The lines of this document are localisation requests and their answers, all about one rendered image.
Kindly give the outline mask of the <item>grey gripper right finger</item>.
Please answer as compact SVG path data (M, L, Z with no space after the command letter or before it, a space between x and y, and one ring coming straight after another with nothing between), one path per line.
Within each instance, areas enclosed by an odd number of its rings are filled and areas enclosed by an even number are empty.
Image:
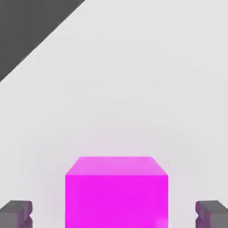
M195 228L228 228L228 208L218 200L197 201Z

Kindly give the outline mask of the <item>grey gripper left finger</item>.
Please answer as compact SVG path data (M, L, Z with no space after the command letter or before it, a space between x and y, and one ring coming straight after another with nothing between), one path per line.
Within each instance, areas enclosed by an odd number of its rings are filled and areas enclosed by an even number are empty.
M0 209L0 228L33 228L33 204L27 200L10 200Z

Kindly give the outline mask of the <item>small magenta cube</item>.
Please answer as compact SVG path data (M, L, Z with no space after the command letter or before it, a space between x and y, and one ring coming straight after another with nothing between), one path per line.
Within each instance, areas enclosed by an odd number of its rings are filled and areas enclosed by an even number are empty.
M168 175L152 157L80 157L65 175L65 228L168 228Z

